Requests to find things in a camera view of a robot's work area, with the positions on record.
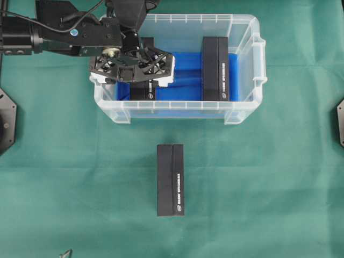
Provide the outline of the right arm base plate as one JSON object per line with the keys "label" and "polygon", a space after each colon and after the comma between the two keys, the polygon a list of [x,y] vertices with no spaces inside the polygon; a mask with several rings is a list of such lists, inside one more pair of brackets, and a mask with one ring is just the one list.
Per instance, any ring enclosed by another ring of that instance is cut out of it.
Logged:
{"label": "right arm base plate", "polygon": [[332,140],[343,148],[343,99],[329,113]]}

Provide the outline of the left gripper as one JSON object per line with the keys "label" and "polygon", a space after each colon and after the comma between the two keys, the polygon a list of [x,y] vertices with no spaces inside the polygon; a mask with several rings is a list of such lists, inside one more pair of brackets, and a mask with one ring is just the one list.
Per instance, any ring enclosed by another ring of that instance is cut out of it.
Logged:
{"label": "left gripper", "polygon": [[[105,4],[106,15],[92,10]],[[33,52],[89,56],[90,80],[100,84],[117,81],[174,82],[175,56],[155,47],[143,49],[139,30],[159,1],[100,1],[89,11],[70,1],[36,1],[31,22]]]}

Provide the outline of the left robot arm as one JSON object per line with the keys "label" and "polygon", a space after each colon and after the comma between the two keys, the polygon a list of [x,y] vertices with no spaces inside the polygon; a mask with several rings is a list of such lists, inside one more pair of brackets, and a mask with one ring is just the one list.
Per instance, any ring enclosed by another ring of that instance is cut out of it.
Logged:
{"label": "left robot arm", "polygon": [[139,30],[158,1],[100,1],[106,14],[80,11],[70,1],[36,1],[35,18],[1,12],[1,52],[44,51],[89,57],[93,82],[140,83],[166,87],[174,80],[175,57],[144,42]]}

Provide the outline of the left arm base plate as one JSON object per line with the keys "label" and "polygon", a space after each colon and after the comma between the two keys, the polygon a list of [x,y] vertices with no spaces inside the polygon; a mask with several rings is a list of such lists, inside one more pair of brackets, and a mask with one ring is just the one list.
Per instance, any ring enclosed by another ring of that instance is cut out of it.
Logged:
{"label": "left arm base plate", "polygon": [[15,142],[16,134],[16,103],[1,89],[1,155]]}

